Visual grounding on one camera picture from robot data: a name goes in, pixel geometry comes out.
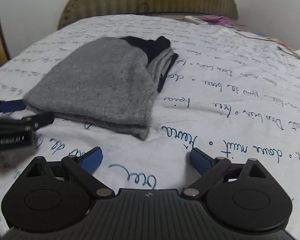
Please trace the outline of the white power strip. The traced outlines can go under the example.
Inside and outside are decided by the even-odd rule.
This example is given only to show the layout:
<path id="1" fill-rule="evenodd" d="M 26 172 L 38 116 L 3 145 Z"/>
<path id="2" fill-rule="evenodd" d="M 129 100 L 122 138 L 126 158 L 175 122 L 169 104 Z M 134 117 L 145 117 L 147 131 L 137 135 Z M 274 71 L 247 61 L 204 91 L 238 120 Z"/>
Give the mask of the white power strip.
<path id="1" fill-rule="evenodd" d="M 193 24 L 201 24 L 201 20 L 193 16 L 184 16 L 184 21 Z"/>

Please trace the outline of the grey and navy knit sweater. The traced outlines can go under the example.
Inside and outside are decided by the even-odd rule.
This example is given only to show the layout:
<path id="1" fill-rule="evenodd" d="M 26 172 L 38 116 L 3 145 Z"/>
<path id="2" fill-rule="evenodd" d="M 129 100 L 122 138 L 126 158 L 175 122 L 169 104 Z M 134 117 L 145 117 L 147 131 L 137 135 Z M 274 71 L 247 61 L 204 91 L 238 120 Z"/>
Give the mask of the grey and navy knit sweater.
<path id="1" fill-rule="evenodd" d="M 163 36 L 102 37 L 56 64 L 24 102 L 36 111 L 145 140 L 154 101 L 177 58 Z"/>

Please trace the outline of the floral patterned cloth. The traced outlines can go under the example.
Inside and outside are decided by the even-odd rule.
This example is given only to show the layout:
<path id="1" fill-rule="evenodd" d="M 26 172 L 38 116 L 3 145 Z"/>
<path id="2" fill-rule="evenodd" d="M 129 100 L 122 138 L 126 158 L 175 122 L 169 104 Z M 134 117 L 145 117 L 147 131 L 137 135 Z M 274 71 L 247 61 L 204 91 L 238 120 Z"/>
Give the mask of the floral patterned cloth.
<path id="1" fill-rule="evenodd" d="M 286 42 L 283 42 L 283 41 L 279 40 L 278 38 L 272 38 L 272 37 L 267 37 L 266 36 L 266 40 L 276 42 L 280 46 L 285 47 L 289 52 L 291 52 L 291 53 L 293 53 L 295 55 L 300 56 L 300 49 L 294 49 L 289 44 L 287 44 Z"/>

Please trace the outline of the purple cloth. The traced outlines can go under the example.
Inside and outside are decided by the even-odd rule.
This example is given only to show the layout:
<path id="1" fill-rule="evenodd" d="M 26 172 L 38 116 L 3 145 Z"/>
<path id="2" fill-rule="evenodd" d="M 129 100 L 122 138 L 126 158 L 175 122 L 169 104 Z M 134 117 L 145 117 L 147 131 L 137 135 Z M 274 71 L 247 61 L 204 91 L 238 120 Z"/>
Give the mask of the purple cloth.
<path id="1" fill-rule="evenodd" d="M 204 16 L 198 16 L 197 18 L 204 22 L 207 22 L 210 25 L 219 25 L 228 28 L 234 27 L 234 24 L 231 22 L 231 20 L 224 16 L 204 15 Z"/>

